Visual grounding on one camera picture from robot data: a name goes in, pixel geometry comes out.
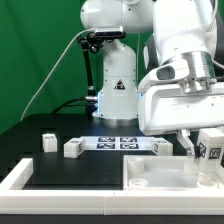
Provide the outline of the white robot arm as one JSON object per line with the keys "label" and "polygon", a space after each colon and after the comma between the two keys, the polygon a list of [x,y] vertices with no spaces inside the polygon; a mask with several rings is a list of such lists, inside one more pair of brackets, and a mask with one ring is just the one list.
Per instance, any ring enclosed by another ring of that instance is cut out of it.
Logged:
{"label": "white robot arm", "polygon": [[219,0],[87,0],[82,24],[90,50],[103,51],[95,121],[139,122],[146,135],[175,132],[188,156],[190,132],[224,125],[215,61],[221,50]]}

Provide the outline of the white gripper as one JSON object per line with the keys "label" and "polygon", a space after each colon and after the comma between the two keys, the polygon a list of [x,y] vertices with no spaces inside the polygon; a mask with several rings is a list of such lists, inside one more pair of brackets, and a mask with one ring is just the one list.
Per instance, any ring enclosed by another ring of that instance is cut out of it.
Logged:
{"label": "white gripper", "polygon": [[145,135],[177,132],[188,157],[195,156],[189,130],[224,126],[224,84],[210,93],[187,95],[178,84],[153,86],[139,100],[139,127]]}

